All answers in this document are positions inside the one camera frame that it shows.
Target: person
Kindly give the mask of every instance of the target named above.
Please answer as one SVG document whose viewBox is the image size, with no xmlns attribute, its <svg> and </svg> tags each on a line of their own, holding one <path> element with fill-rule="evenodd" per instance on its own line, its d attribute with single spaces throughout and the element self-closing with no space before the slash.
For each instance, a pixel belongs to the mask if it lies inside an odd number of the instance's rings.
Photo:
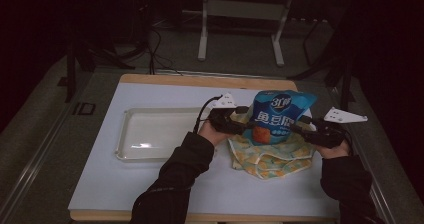
<svg viewBox="0 0 424 224">
<path fill-rule="evenodd" d="M 179 224 L 187 215 L 190 189 L 209 168 L 215 146 L 230 134 L 217 132 L 205 121 L 198 134 L 188 132 L 181 146 L 161 167 L 158 179 L 134 202 L 130 224 Z M 321 186 L 339 201 L 342 224 L 383 223 L 369 196 L 372 177 L 358 156 L 350 156 L 344 141 L 328 149 L 316 146 L 323 157 Z"/>
</svg>

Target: person's right arm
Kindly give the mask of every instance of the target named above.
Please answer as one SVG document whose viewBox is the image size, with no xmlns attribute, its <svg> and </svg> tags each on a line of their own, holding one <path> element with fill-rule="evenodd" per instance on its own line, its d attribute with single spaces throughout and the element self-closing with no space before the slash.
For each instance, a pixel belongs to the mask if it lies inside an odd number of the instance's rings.
<svg viewBox="0 0 424 224">
<path fill-rule="evenodd" d="M 328 149 L 316 146 L 323 157 L 321 186 L 331 198 L 339 201 L 340 223 L 384 223 L 377 217 L 369 193 L 372 177 L 359 156 L 349 155 L 349 145 Z"/>
</svg>

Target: black jacket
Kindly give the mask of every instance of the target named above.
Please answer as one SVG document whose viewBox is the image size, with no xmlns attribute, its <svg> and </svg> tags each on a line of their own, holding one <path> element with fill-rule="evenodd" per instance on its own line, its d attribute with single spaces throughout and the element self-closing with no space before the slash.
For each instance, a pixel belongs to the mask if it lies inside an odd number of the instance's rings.
<svg viewBox="0 0 424 224">
<path fill-rule="evenodd" d="M 130 224 L 183 224 L 190 188 L 209 169 L 213 154 L 207 139 L 189 132 L 160 169 L 158 179 L 134 202 Z M 371 182 L 359 157 L 323 159 L 321 186 L 339 201 L 342 224 L 382 223 L 369 196 Z"/>
</svg>

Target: person's left hand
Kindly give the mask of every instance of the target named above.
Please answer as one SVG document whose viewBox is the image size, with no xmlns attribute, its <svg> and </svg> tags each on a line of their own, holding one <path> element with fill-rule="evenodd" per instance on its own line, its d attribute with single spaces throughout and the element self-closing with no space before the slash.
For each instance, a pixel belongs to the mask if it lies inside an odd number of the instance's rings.
<svg viewBox="0 0 424 224">
<path fill-rule="evenodd" d="M 199 130 L 199 135 L 208 139 L 214 146 L 217 146 L 225 139 L 233 136 L 233 134 L 227 134 L 216 131 L 208 120 L 203 123 L 202 127 Z"/>
</svg>

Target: white triangular bracket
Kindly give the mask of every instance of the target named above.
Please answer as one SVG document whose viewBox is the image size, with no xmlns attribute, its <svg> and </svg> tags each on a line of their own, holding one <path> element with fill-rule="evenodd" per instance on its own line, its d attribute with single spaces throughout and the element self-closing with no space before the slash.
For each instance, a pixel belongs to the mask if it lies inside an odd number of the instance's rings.
<svg viewBox="0 0 424 224">
<path fill-rule="evenodd" d="M 236 108 L 233 96 L 228 92 L 212 104 L 213 108 Z"/>
<path fill-rule="evenodd" d="M 368 121 L 368 117 L 356 115 L 332 107 L 327 115 L 325 115 L 324 120 L 337 123 L 365 122 Z"/>
</svg>

